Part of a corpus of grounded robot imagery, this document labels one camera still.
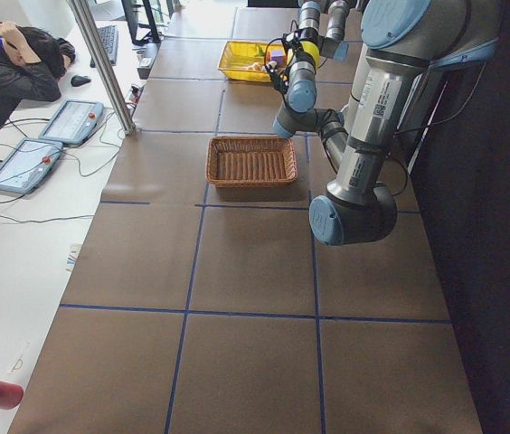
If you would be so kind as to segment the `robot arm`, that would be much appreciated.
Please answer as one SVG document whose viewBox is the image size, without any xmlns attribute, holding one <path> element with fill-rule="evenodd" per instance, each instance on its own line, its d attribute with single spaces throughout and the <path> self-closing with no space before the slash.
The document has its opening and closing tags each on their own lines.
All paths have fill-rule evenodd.
<svg viewBox="0 0 510 434">
<path fill-rule="evenodd" d="M 322 59 L 343 59 L 346 19 L 363 18 L 363 47 L 346 112 L 316 106 Z M 309 206 L 315 238 L 331 246 L 385 238 L 396 202 L 379 179 L 414 80 L 489 60 L 496 48 L 500 1 L 303 1 L 297 29 L 283 38 L 290 54 L 273 77 L 283 97 L 274 120 L 284 138 L 319 135 L 336 172 Z"/>
<path fill-rule="evenodd" d="M 298 1 L 296 38 L 315 56 L 343 61 L 348 53 L 344 42 L 348 15 L 356 1 Z"/>
</svg>

